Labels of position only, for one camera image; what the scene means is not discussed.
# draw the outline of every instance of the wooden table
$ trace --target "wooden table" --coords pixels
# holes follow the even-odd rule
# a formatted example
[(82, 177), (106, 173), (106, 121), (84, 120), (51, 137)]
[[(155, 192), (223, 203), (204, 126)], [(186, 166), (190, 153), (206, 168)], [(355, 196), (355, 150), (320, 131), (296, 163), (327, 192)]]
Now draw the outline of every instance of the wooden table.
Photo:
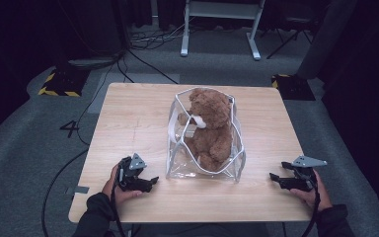
[(78, 222), (89, 196), (101, 191), (112, 167), (134, 152), (146, 162), (140, 178), (159, 176), (152, 192), (129, 200), (124, 223), (309, 220), (310, 210), (269, 178), (293, 176), (280, 162), (303, 154), (290, 118), (273, 88), (210, 86), (236, 98), (246, 148), (238, 184), (206, 179), (166, 179), (168, 117), (174, 96), (194, 85), (123, 84), (109, 86), (69, 219)]

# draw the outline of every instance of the brown teddy bear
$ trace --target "brown teddy bear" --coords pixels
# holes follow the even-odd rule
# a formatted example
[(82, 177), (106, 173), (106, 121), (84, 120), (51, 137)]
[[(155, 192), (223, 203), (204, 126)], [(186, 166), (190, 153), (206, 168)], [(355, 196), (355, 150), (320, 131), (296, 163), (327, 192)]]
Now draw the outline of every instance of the brown teddy bear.
[[(232, 146), (229, 98), (212, 89), (195, 88), (189, 100), (190, 123), (197, 128), (192, 137), (185, 138), (185, 143), (203, 169), (219, 171), (229, 158)], [(179, 115), (181, 125), (187, 120), (186, 115)]]

